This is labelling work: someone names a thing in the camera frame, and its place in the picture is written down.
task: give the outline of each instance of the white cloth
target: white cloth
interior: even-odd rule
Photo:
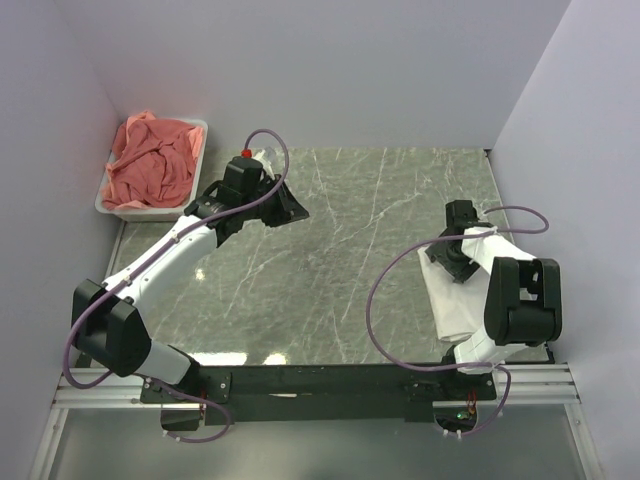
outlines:
[[[438,338],[456,343],[466,340],[484,325],[489,275],[478,269],[465,283],[453,283],[442,265],[429,260],[426,250],[418,250],[418,256]]]

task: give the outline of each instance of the gray wall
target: gray wall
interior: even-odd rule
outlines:
[[[492,155],[504,201],[551,220],[549,233],[518,241],[561,263],[554,350],[612,479],[638,478],[639,18],[635,0],[574,0]]]
[[[0,478],[25,478],[60,375],[71,294],[104,273],[93,200],[117,116],[49,0],[0,15]]]
[[[56,3],[121,116],[198,115],[232,147],[493,147],[569,0]]]

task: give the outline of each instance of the white plastic bin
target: white plastic bin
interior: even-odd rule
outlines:
[[[200,155],[198,155],[198,160],[196,163],[196,171],[193,177],[193,187],[191,187],[191,194],[187,201],[179,206],[174,208],[130,208],[130,209],[122,209],[122,210],[107,210],[102,206],[102,188],[107,184],[107,172],[104,172],[102,176],[102,182],[100,182],[100,188],[98,189],[98,195],[96,196],[96,210],[100,213],[108,213],[111,215],[115,215],[120,217],[125,222],[169,222],[177,220],[184,208],[191,203],[196,198],[196,191],[198,189],[198,180],[200,180],[200,171],[202,170],[202,159],[204,157],[204,147],[207,143],[207,132],[209,130],[209,126],[207,122],[202,120],[196,120],[193,118],[177,118],[177,120],[182,120],[185,123],[189,123],[195,127],[202,127],[204,130],[204,139],[202,141],[202,148],[200,149]],[[109,156],[109,163],[115,162],[116,157],[111,152]]]

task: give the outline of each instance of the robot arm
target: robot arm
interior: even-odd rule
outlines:
[[[260,219],[269,227],[278,227],[309,216],[283,183],[266,202],[201,225],[178,239],[178,232],[202,219],[264,196],[277,179],[268,175],[260,161],[235,157],[227,165],[223,180],[212,184],[204,195],[194,200],[171,230],[140,258],[101,285],[85,280],[78,286],[74,292],[73,322],[106,292],[123,280],[127,283],[89,316],[74,345],[119,376],[139,374],[158,378],[199,396],[200,365],[186,353],[152,340],[142,319],[175,278],[222,245],[244,222]],[[172,238],[176,242],[166,248]],[[130,279],[130,272],[156,255],[158,258],[141,275]]]
[[[468,200],[447,204],[447,229],[441,236],[474,235],[495,228],[480,222]],[[500,235],[447,241],[427,250],[452,281],[464,283],[478,269],[490,275],[484,325],[454,348],[456,363],[498,364],[526,347],[556,340],[562,331],[560,267],[537,259]],[[460,368],[487,373],[486,368]]]

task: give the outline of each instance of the gray marble surface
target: gray marble surface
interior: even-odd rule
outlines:
[[[207,154],[200,189],[236,154]],[[287,183],[311,217],[278,229],[245,224],[176,279],[145,318],[152,337],[208,364],[382,362],[364,324],[376,276],[405,247],[441,233],[446,202],[500,204],[480,149],[292,149]],[[489,220],[506,225],[502,212]],[[170,227],[127,224],[113,271]],[[417,254],[387,275],[373,316],[378,338],[404,360],[437,362],[451,346],[437,339]],[[548,360],[543,347],[512,358]]]

